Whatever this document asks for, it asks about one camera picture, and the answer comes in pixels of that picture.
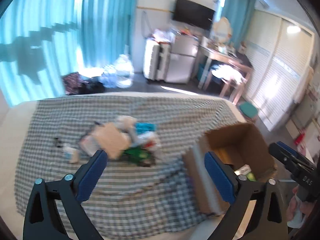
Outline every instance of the window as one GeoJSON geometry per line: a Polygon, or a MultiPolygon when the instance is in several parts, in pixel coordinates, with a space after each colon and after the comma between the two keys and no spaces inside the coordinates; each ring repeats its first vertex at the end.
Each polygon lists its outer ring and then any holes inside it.
{"type": "Polygon", "coordinates": [[[224,4],[226,2],[226,0],[219,0],[219,1],[220,2],[218,4],[218,7],[217,7],[217,10],[216,10],[216,13],[215,13],[214,22],[220,21],[222,9],[223,9],[224,4]]]}

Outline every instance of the blue gripper pad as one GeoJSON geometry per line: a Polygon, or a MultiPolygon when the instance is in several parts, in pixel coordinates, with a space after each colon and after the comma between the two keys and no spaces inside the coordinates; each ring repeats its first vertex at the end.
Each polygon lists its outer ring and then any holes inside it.
{"type": "Polygon", "coordinates": [[[210,152],[207,152],[204,156],[204,166],[213,183],[216,185],[223,201],[232,204],[236,199],[234,185],[210,152]]]}
{"type": "Polygon", "coordinates": [[[278,141],[277,145],[279,145],[280,147],[282,147],[283,149],[291,153],[294,157],[298,156],[297,152],[294,149],[290,148],[288,145],[284,144],[283,142],[278,141]]]}
{"type": "Polygon", "coordinates": [[[108,155],[106,152],[97,151],[90,161],[83,164],[76,172],[80,180],[75,179],[76,199],[81,203],[87,201],[97,185],[97,182],[107,166],[108,155]]]}

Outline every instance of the white wardrobe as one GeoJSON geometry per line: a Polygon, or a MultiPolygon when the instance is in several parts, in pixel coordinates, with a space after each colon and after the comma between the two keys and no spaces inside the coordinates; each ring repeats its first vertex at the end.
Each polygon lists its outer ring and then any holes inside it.
{"type": "Polygon", "coordinates": [[[244,97],[260,109],[268,130],[288,112],[312,54],[314,33],[302,26],[293,33],[290,26],[289,19],[255,10],[245,41],[254,71],[244,97]]]}

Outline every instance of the green toy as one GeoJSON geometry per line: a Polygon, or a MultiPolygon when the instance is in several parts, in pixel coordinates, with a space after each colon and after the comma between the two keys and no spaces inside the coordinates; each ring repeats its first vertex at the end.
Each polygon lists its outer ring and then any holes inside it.
{"type": "Polygon", "coordinates": [[[151,167],[156,164],[154,155],[139,146],[125,150],[120,160],[135,163],[141,167],[151,167]]]}

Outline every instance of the white wall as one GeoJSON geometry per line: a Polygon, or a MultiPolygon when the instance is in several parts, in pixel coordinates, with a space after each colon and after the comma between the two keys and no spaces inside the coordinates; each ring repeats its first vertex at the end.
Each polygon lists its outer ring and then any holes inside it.
{"type": "Polygon", "coordinates": [[[5,117],[5,115],[7,114],[9,110],[9,106],[7,104],[7,102],[4,99],[4,95],[2,94],[1,90],[0,90],[0,125],[2,124],[2,121],[5,117]]]}
{"type": "MultiPolygon", "coordinates": [[[[215,9],[215,0],[191,0],[199,3],[203,6],[215,9]]],[[[175,0],[138,0],[136,19],[135,19],[135,30],[133,38],[132,48],[132,63],[135,72],[142,72],[143,69],[143,57],[145,49],[145,40],[141,34],[141,17],[142,12],[146,11],[151,28],[167,29],[171,24],[171,13],[169,11],[174,10],[175,0]]],[[[149,29],[145,23],[144,35],[149,34],[149,29]]]]}

